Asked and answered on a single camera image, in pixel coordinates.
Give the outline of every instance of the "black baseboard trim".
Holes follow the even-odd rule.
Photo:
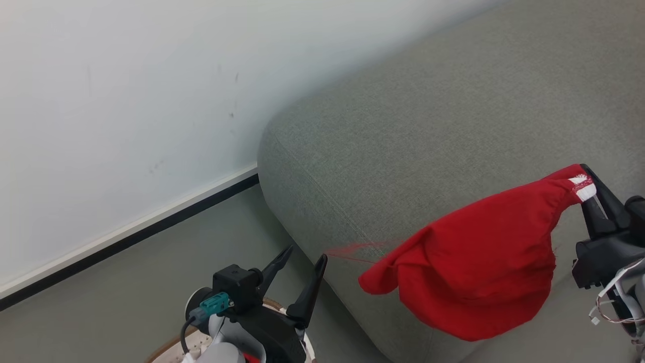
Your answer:
[[[197,213],[203,212],[208,208],[214,206],[215,204],[223,202],[228,198],[236,195],[237,193],[243,192],[258,183],[259,179],[257,177],[257,174],[250,176],[247,179],[240,181],[239,183],[231,185],[221,192],[215,193],[202,201],[199,201],[171,216],[160,220],[153,225],[140,230],[139,232],[132,234],[131,236],[123,238],[122,240],[109,245],[108,247],[105,247],[104,249],[91,254],[90,256],[87,256],[86,258],[83,258],[78,262],[75,262],[59,271],[56,271],[51,275],[38,280],[37,282],[34,282],[33,284],[24,287],[3,299],[0,299],[0,311],[5,310],[10,306],[16,305],[24,299],[34,296],[35,294],[38,294],[48,287],[52,287],[65,280],[66,278],[76,275],[77,273],[95,264],[98,264],[106,258],[124,251],[125,249],[138,244],[146,238],[151,237],[167,228],[170,228],[173,225],[196,215]]]

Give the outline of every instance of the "baseboard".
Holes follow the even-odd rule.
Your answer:
[[[257,183],[257,164],[254,163],[35,271],[0,285],[0,311]]]

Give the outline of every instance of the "teal connector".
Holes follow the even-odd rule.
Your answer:
[[[188,318],[194,318],[191,321],[191,325],[198,326],[207,321],[211,315],[219,314],[231,306],[232,304],[228,298],[228,294],[219,293],[202,301],[199,307],[196,307],[188,314]]]
[[[219,293],[211,298],[207,298],[199,304],[208,316],[219,314],[229,308],[229,298],[227,293]]]

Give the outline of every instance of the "sofa seam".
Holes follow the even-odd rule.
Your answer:
[[[270,136],[275,140],[275,142],[280,146],[280,148],[282,148],[282,150],[283,150],[283,151],[288,155],[289,159],[291,159],[291,160],[294,162],[294,164],[295,164],[298,168],[300,168],[300,170],[302,170],[302,171],[304,172],[304,174],[306,175],[306,177],[307,177],[307,178],[308,178],[308,179],[309,179],[309,180],[310,180],[310,181],[315,185],[316,189],[318,189],[318,191],[319,191],[319,192],[320,192],[320,194],[323,196],[323,198],[333,206],[333,208],[334,208],[334,210],[336,211],[336,213],[338,213],[338,214],[343,218],[343,220],[344,220],[344,221],[345,221],[345,222],[346,222],[346,223],[347,223],[347,224],[348,224],[348,225],[349,225],[349,226],[350,226],[350,227],[351,227],[351,228],[352,228],[356,233],[358,233],[358,234],[359,234],[359,236],[361,237],[361,239],[362,239],[364,242],[372,242],[372,239],[371,239],[371,238],[369,238],[369,237],[367,236],[367,234],[366,234],[362,229],[358,228],[358,226],[356,225],[356,223],[355,223],[355,222],[354,222],[354,221],[353,221],[353,220],[352,220],[352,219],[351,219],[351,218],[350,218],[350,217],[349,217],[349,216],[348,216],[348,215],[347,215],[347,214],[342,210],[342,208],[341,208],[341,207],[340,207],[340,205],[336,202],[336,200],[335,200],[335,199],[333,199],[331,196],[329,196],[329,195],[324,191],[323,187],[321,187],[321,186],[320,186],[320,184],[318,183],[318,181],[317,181],[317,180],[316,180],[316,179],[315,179],[315,178],[314,178],[314,177],[313,177],[313,176],[312,176],[312,175],[307,171],[307,169],[305,169],[305,168],[304,168],[304,167],[303,167],[303,166],[302,166],[302,165],[297,161],[296,157],[291,153],[291,151],[290,151],[289,149],[287,149],[287,148],[284,146],[284,144],[282,143],[282,141],[280,141],[280,139],[275,135],[275,133],[273,132],[273,130],[271,130],[271,128],[267,128],[267,130],[266,130],[266,131],[267,131],[267,134],[269,134],[269,135],[270,135]],[[372,246],[372,245],[369,245],[369,248],[370,248],[372,251],[374,251],[374,252],[376,252],[376,253],[378,253],[378,254],[380,254],[380,255],[383,255],[383,252],[382,252],[380,249],[376,249],[376,248],[375,248],[374,246]],[[432,346],[433,346],[433,343],[434,343],[434,336],[435,336],[435,333],[436,333],[436,332],[435,332],[435,330],[436,330],[435,328],[433,328],[433,327],[429,327],[429,328],[430,328],[430,336],[428,337],[428,350],[426,351],[426,354],[425,354],[425,356],[424,356],[424,358],[423,358],[424,363],[428,361],[428,357],[430,356],[430,352],[432,351]]]
[[[362,229],[360,229],[360,228],[358,227],[358,225],[356,225],[356,223],[355,223],[355,222],[354,222],[354,221],[353,221],[353,220],[352,220],[352,219],[351,219],[351,218],[350,218],[350,217],[349,217],[349,216],[348,216],[348,215],[347,215],[347,214],[342,210],[342,208],[341,208],[341,206],[338,204],[338,202],[337,202],[334,198],[332,198],[331,196],[329,196],[329,195],[324,191],[323,187],[321,187],[321,185],[318,183],[318,181],[317,181],[317,180],[316,180],[316,179],[315,179],[315,178],[314,178],[314,177],[313,177],[313,176],[312,176],[312,175],[307,171],[307,169],[305,169],[305,168],[304,168],[304,167],[303,167],[303,166],[298,162],[298,160],[296,159],[296,157],[295,157],[295,156],[293,156],[293,154],[291,153],[291,151],[290,151],[289,149],[287,149],[287,148],[284,146],[284,144],[283,144],[283,143],[280,141],[280,139],[279,139],[279,138],[278,138],[278,137],[273,133],[273,131],[272,131],[271,129],[268,129],[268,133],[273,137],[273,139],[277,142],[277,144],[280,146],[280,148],[282,148],[282,150],[283,150],[283,151],[284,151],[284,152],[289,156],[289,159],[291,159],[291,160],[294,162],[294,164],[296,164],[296,166],[298,166],[298,168],[300,168],[300,170],[302,170],[302,171],[304,172],[304,174],[306,175],[306,177],[307,177],[307,178],[308,178],[308,179],[309,179],[309,180],[310,180],[310,181],[315,185],[316,189],[319,191],[319,193],[322,195],[322,197],[323,197],[323,198],[324,198],[328,203],[330,203],[330,204],[333,206],[334,211],[336,211],[336,213],[337,213],[338,215],[340,215],[340,216],[343,218],[343,220],[344,220],[344,221],[345,221],[345,222],[346,222],[346,223],[347,223],[347,224],[352,228],[352,230],[354,230],[354,232],[358,233],[358,235],[361,237],[361,239],[362,239],[364,242],[372,242],[372,239],[371,239],[371,238],[369,238],[369,237],[367,236],[367,234],[366,234]],[[374,246],[372,246],[372,245],[369,245],[368,247],[369,247],[369,248],[371,248],[371,249],[372,249],[372,251],[374,251],[374,252],[376,252],[376,253],[380,253],[380,252],[382,252],[382,251],[378,251],[378,250],[376,250],[376,248],[374,248]]]

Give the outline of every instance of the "gray sofa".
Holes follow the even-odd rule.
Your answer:
[[[298,101],[269,124],[258,166],[268,205],[316,259],[403,241],[572,163],[590,165],[623,200],[645,194],[644,140],[645,3],[516,0]],[[553,233],[550,299],[533,321],[484,342],[425,326],[397,293],[364,293],[357,277],[368,264],[332,258],[326,280],[397,363],[628,362],[627,335],[593,327],[593,291],[570,280],[585,237],[571,208]]]

